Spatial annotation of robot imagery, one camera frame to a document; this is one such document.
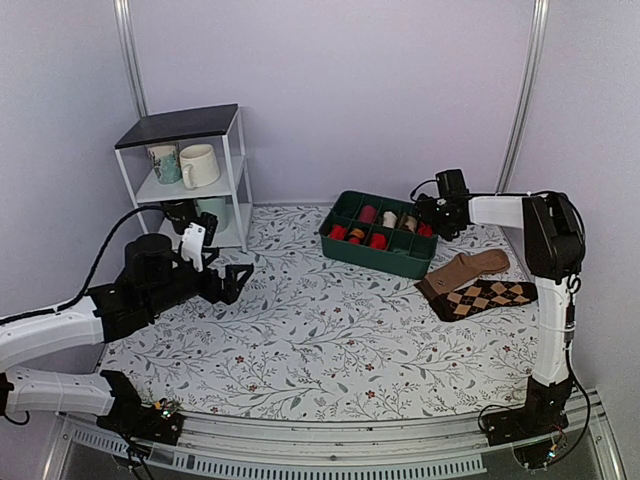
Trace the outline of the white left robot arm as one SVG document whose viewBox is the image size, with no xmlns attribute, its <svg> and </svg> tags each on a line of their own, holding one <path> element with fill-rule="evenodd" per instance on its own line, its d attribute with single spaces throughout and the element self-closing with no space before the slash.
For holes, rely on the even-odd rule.
<svg viewBox="0 0 640 480">
<path fill-rule="evenodd" d="M 196 296 L 211 304 L 233 304 L 254 267 L 228 265 L 223 274 L 210 269 L 219 256 L 211 245 L 216 228 L 216 217 L 203 214 L 185 229 L 177 247 L 163 234 L 143 234 L 125 246 L 124 268 L 114 282 L 86 282 L 63 304 L 2 318 L 1 413 L 89 413 L 103 427 L 128 434 L 148 433 L 175 420 L 167 401 L 144 405 L 121 372 L 75 377 L 20 366 L 60 350 L 127 338 Z"/>
</svg>

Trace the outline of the red sock pair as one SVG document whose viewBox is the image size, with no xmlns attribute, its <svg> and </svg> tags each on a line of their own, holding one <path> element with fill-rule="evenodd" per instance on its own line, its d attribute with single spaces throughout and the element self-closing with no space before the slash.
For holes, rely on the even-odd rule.
<svg viewBox="0 0 640 480">
<path fill-rule="evenodd" d="M 376 250 L 386 250 L 388 247 L 388 239 L 382 233 L 373 233 L 370 237 L 369 247 Z"/>
</svg>

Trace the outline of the green divided storage box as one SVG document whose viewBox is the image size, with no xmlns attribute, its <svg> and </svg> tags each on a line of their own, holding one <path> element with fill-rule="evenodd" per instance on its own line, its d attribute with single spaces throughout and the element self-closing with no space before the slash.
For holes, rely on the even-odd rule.
<svg viewBox="0 0 640 480">
<path fill-rule="evenodd" d="M 364 205 L 373 205 L 378 208 L 378 216 L 374 224 L 358 221 L 359 212 Z M 382 215 L 385 211 L 393 211 L 398 216 L 394 229 L 382 226 Z M 344 191 L 338 196 L 321 224 L 319 235 L 323 254 L 333 260 L 419 280 L 426 275 L 435 256 L 438 236 L 434 232 L 432 238 L 424 238 L 416 233 L 400 230 L 399 221 L 403 214 L 413 215 L 418 220 L 418 224 L 424 222 L 410 202 L 360 191 Z M 366 237 L 363 243 L 355 245 L 349 243 L 346 238 L 343 241 L 330 239 L 328 235 L 334 224 L 346 226 L 347 235 L 353 228 L 364 230 Z M 386 250 L 369 247 L 373 233 L 382 233 L 387 237 Z"/>
</svg>

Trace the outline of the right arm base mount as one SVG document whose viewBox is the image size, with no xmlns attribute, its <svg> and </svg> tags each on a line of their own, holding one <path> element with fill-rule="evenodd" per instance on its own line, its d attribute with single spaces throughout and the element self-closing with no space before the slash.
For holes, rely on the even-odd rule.
<svg viewBox="0 0 640 480">
<path fill-rule="evenodd" d="M 577 439 L 572 444 L 568 443 L 565 429 L 569 421 L 565 405 L 573 389 L 577 389 L 585 400 L 589 399 L 574 374 L 552 386 L 545 386 L 530 378 L 522 407 L 488 405 L 477 417 L 478 427 L 491 446 L 555 435 L 545 443 L 514 449 L 514 457 L 525 469 L 547 469 L 571 455 L 588 431 L 589 423 L 585 422 Z"/>
</svg>

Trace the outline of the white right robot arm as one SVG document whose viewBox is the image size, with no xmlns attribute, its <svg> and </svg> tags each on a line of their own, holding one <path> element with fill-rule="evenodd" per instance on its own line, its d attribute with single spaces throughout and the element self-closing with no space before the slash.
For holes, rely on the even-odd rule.
<svg viewBox="0 0 640 480">
<path fill-rule="evenodd" d="M 554 422 L 554 405 L 568 398 L 575 383 L 570 368 L 573 296 L 580 288 L 579 273 L 586 254 L 579 213 L 563 193 L 480 195 L 465 188 L 441 188 L 436 198 L 420 195 L 416 208 L 447 241 L 470 225 L 522 230 L 532 282 L 488 280 L 488 275 L 509 266 L 505 253 L 493 249 L 476 255 L 458 254 L 416 287 L 444 322 L 492 308 L 538 303 L 538 353 L 526 394 L 532 402 L 518 412 L 516 422 L 524 435 L 539 435 Z"/>
</svg>

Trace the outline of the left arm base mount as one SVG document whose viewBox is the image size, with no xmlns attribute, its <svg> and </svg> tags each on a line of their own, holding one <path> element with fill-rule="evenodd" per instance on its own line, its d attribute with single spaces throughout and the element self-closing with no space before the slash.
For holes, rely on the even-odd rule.
<svg viewBox="0 0 640 480">
<path fill-rule="evenodd" d="M 166 399 L 160 407 L 144 405 L 137 390 L 122 373 L 103 370 L 100 376 L 109 385 L 113 404 L 106 415 L 98 416 L 96 425 L 127 438 L 148 440 L 176 446 L 184 424 L 184 416 Z"/>
</svg>

